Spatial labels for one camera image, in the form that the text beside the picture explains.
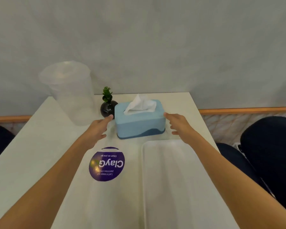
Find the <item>round purple sticker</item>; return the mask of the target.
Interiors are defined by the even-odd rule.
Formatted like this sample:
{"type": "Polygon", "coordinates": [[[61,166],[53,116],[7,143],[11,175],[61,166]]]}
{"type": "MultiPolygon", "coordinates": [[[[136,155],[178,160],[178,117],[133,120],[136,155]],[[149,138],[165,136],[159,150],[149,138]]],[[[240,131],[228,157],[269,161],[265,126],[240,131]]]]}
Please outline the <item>round purple sticker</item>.
{"type": "Polygon", "coordinates": [[[115,179],[122,172],[125,156],[116,147],[104,147],[98,150],[89,162],[89,173],[96,181],[107,182],[115,179]]]}

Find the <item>wooden wall rail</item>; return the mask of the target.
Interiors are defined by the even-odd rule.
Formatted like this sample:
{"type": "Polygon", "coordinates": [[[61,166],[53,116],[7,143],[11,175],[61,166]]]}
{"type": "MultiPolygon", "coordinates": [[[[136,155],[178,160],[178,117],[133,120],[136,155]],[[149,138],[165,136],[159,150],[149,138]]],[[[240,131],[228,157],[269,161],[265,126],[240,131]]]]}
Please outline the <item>wooden wall rail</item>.
{"type": "MultiPolygon", "coordinates": [[[[278,108],[230,108],[230,109],[203,109],[199,110],[201,115],[228,115],[228,114],[269,114],[286,113],[286,107],[278,108]]],[[[24,116],[0,116],[0,123],[23,123],[31,118],[24,116]]]]}

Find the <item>white tissue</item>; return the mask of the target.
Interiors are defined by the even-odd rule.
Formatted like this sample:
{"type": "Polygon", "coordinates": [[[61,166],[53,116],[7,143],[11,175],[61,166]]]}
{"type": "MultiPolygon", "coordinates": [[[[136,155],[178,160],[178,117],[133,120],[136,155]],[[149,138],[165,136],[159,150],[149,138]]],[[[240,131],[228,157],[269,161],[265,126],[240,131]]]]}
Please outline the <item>white tissue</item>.
{"type": "Polygon", "coordinates": [[[149,99],[147,96],[137,94],[132,102],[124,110],[124,115],[133,115],[145,112],[154,112],[156,110],[157,102],[149,99]]]}

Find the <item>person's left hand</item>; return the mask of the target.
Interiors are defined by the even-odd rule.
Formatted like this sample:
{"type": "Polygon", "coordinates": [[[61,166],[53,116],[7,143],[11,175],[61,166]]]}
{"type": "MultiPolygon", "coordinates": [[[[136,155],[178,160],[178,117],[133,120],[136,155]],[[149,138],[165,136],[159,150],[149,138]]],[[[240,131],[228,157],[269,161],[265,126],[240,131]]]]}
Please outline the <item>person's left hand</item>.
{"type": "Polygon", "coordinates": [[[97,141],[97,135],[105,134],[108,124],[113,120],[113,115],[109,115],[104,119],[95,120],[80,136],[82,145],[87,149],[92,149],[97,141]]]}

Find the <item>black round vase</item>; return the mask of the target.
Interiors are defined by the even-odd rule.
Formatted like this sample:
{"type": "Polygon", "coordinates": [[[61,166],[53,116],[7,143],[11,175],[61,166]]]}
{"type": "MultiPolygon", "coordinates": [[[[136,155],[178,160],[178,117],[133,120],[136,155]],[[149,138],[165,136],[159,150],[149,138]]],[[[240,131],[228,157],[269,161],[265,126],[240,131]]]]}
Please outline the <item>black round vase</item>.
{"type": "Polygon", "coordinates": [[[111,100],[109,102],[103,102],[103,104],[100,107],[101,115],[105,118],[109,115],[113,115],[113,119],[115,118],[115,106],[118,103],[114,100],[111,100]]]}

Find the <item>person's right hand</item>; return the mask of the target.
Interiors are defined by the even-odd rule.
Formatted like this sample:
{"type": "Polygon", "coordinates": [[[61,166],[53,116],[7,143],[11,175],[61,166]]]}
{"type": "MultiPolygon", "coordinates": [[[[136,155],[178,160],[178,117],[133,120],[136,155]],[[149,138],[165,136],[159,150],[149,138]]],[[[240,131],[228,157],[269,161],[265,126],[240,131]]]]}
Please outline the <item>person's right hand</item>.
{"type": "Polygon", "coordinates": [[[199,134],[196,132],[191,125],[188,123],[187,119],[183,115],[179,114],[169,114],[164,112],[164,117],[169,121],[170,128],[173,131],[179,132],[179,137],[186,144],[192,145],[199,141],[199,134]]]}

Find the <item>dark blue chair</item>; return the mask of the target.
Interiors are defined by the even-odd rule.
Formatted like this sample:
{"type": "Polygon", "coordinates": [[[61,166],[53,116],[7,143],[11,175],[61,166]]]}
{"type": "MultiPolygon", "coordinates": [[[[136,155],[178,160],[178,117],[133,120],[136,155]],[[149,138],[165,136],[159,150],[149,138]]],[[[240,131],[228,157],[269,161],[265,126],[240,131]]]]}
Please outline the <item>dark blue chair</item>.
{"type": "Polygon", "coordinates": [[[216,143],[220,153],[286,209],[286,117],[259,119],[241,135],[240,151],[216,143]]]}

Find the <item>clear plastic cup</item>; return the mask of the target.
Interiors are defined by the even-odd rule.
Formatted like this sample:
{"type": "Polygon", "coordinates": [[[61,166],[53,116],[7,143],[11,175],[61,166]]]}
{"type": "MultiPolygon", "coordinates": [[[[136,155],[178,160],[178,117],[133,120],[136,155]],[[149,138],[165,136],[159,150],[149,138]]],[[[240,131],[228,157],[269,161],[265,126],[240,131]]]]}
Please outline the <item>clear plastic cup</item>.
{"type": "Polygon", "coordinates": [[[58,62],[44,68],[38,77],[75,125],[89,125],[95,120],[94,90],[87,65],[77,61],[58,62]]]}

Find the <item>person's left forearm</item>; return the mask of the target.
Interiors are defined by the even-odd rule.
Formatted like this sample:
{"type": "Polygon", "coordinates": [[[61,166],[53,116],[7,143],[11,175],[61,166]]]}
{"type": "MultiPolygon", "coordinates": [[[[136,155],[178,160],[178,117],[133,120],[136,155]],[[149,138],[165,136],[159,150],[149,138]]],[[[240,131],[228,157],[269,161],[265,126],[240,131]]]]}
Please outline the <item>person's left forearm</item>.
{"type": "Polygon", "coordinates": [[[85,153],[96,143],[96,139],[78,138],[0,218],[0,229],[51,229],[85,153]]]}

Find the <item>white plastic tray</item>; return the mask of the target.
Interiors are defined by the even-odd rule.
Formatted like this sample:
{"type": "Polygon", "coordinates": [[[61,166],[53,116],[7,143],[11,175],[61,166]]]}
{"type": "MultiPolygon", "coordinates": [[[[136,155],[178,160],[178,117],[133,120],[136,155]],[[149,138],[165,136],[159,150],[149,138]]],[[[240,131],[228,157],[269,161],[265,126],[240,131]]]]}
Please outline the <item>white plastic tray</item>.
{"type": "Polygon", "coordinates": [[[239,229],[195,151],[182,140],[142,146],[145,229],[239,229]]]}

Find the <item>person's right forearm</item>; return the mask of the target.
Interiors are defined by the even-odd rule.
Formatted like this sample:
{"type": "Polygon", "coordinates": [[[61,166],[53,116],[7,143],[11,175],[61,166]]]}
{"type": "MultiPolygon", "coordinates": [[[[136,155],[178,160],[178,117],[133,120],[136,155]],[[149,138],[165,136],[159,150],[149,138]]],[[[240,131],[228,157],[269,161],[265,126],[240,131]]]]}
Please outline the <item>person's right forearm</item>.
{"type": "Polygon", "coordinates": [[[240,229],[286,229],[286,209],[197,132],[187,136],[240,229]]]}

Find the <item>small green plant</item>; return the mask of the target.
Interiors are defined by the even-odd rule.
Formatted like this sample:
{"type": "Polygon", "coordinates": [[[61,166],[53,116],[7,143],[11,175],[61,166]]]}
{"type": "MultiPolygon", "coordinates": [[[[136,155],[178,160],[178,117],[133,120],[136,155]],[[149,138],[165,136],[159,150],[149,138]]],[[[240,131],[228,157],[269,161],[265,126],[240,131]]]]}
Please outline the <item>small green plant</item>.
{"type": "Polygon", "coordinates": [[[104,87],[104,89],[103,89],[103,97],[102,97],[102,99],[103,99],[103,101],[105,102],[105,103],[110,103],[111,102],[111,100],[112,100],[112,92],[110,91],[111,90],[111,88],[109,88],[109,87],[104,87]]]}

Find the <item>blue tissue box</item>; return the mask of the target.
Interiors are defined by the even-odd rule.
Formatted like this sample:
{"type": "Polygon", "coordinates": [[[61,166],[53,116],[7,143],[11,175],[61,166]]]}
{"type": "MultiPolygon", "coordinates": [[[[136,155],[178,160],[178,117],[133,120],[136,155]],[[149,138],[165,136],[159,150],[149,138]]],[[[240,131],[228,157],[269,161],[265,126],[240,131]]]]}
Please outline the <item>blue tissue box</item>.
{"type": "Polygon", "coordinates": [[[124,111],[130,102],[119,103],[115,106],[115,125],[119,139],[131,139],[150,135],[163,134],[166,119],[164,108],[159,100],[155,100],[154,112],[142,112],[125,115],[124,111]]]}

